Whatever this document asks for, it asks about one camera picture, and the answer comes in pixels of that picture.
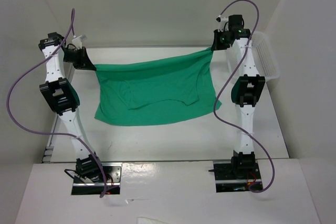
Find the green tank top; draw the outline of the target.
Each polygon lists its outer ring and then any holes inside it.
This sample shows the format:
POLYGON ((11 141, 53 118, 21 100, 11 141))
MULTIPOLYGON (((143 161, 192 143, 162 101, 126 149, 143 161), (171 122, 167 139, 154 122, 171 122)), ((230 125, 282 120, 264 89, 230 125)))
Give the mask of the green tank top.
POLYGON ((213 52, 125 65, 97 64, 100 101, 95 119, 116 126, 164 125, 219 109, 210 71, 213 52))

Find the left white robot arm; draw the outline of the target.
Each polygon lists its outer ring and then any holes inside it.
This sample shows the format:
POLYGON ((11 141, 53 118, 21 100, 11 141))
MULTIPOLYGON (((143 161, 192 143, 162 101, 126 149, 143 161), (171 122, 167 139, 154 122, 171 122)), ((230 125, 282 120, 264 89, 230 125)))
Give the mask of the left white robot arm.
POLYGON ((102 182, 104 168, 97 164, 98 159, 83 130, 79 117, 79 97, 64 74, 64 62, 75 69, 96 71, 87 50, 82 46, 82 38, 74 38, 72 43, 62 43, 64 37, 57 32, 49 33, 38 45, 45 58, 54 56, 46 63, 46 80, 39 86, 40 92, 53 112, 64 123, 76 155, 75 173, 79 178, 92 182, 102 182))

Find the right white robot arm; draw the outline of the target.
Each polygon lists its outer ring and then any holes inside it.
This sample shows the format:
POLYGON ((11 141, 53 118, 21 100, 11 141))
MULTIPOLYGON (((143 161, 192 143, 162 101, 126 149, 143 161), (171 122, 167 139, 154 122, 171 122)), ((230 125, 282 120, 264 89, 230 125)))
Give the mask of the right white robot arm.
POLYGON ((238 118, 238 142, 233 150, 229 173, 233 179, 244 179, 256 166, 252 138, 254 112, 266 81, 257 70, 251 47, 251 31, 244 28, 242 15, 221 17, 219 20, 212 50, 225 50, 228 53, 229 69, 235 80, 230 97, 238 118))

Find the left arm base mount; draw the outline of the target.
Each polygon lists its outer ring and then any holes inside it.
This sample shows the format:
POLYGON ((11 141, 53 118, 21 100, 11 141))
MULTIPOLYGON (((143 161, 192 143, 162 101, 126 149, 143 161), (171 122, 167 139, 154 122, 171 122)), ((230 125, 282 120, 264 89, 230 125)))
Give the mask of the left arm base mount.
MULTIPOLYGON (((106 195, 119 195, 122 175, 122 163, 103 163, 103 170, 107 179, 106 195)), ((100 195, 104 190, 104 181, 102 175, 93 179, 82 177, 74 169, 65 169, 64 172, 72 180, 71 194, 80 195, 100 195)))

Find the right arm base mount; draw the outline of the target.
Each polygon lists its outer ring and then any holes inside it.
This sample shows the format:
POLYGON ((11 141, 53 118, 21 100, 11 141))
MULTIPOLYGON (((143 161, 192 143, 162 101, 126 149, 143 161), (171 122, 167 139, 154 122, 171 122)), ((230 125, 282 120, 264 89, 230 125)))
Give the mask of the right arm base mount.
POLYGON ((256 163, 252 169, 234 170, 231 163, 214 162, 208 170, 214 175, 217 193, 229 193, 252 190, 262 190, 263 183, 256 163))

